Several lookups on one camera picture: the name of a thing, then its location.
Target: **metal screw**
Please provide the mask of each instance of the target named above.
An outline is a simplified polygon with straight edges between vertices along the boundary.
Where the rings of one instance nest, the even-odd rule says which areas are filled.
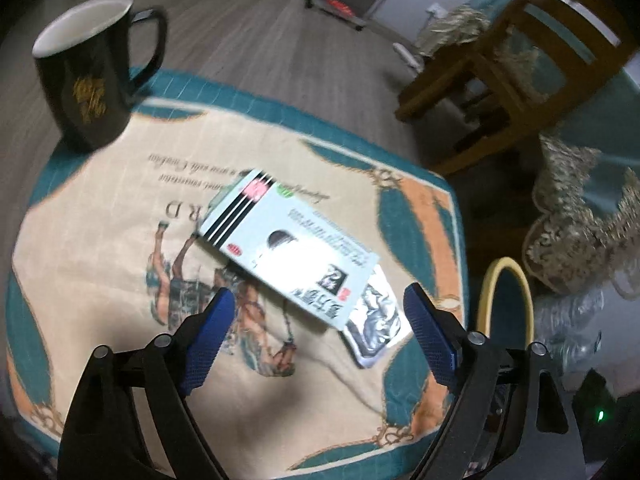
[[[107,354],[109,353],[109,347],[102,345],[102,346],[98,346],[98,348],[96,348],[94,350],[94,357],[96,359],[102,359],[103,357],[105,357]]]
[[[469,332],[469,335],[466,336],[466,338],[474,345],[483,345],[486,341],[486,338],[480,332]]]
[[[170,335],[168,335],[168,334],[160,334],[154,340],[154,345],[156,345],[158,348],[164,348],[165,346],[169,346],[170,342],[171,342],[171,336]]]
[[[531,343],[531,351],[536,355],[544,355],[546,354],[546,346],[536,341]]]

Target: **red object on shelf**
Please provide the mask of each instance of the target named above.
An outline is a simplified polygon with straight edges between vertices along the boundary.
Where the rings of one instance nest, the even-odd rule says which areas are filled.
[[[336,9],[340,10],[340,12],[346,14],[349,17],[354,16],[353,11],[351,10],[351,7],[348,6],[347,4],[342,3],[340,0],[326,0],[326,2],[332,7],[335,7]]]

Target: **green logo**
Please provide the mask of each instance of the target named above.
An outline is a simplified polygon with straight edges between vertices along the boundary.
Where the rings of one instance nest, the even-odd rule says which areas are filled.
[[[280,196],[284,198],[291,198],[293,196],[293,191],[290,190],[288,187],[284,187],[282,184],[278,184],[276,191]]]

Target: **mug handle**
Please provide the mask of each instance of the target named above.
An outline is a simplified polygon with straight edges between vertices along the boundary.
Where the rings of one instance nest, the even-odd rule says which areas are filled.
[[[166,12],[162,7],[151,7],[149,9],[140,10],[133,15],[131,25],[145,22],[146,20],[156,20],[158,22],[158,43],[156,44],[156,50],[151,57],[151,60],[149,60],[146,66],[131,80],[134,92],[140,90],[140,87],[149,81],[151,76],[158,71],[162,65],[162,60],[164,59],[168,29]]]

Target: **blue gripper pad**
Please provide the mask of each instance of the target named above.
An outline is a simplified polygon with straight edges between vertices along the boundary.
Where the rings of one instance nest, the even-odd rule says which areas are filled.
[[[184,377],[180,383],[180,393],[184,396],[188,396],[194,388],[204,384],[235,314],[234,295],[228,290],[221,291],[207,320],[187,348]]]
[[[417,283],[409,285],[404,290],[404,314],[414,330],[415,338],[427,358],[436,382],[451,388],[456,383],[456,351],[433,315],[431,309],[435,311],[435,307],[429,305],[430,309],[427,301],[430,302]]]

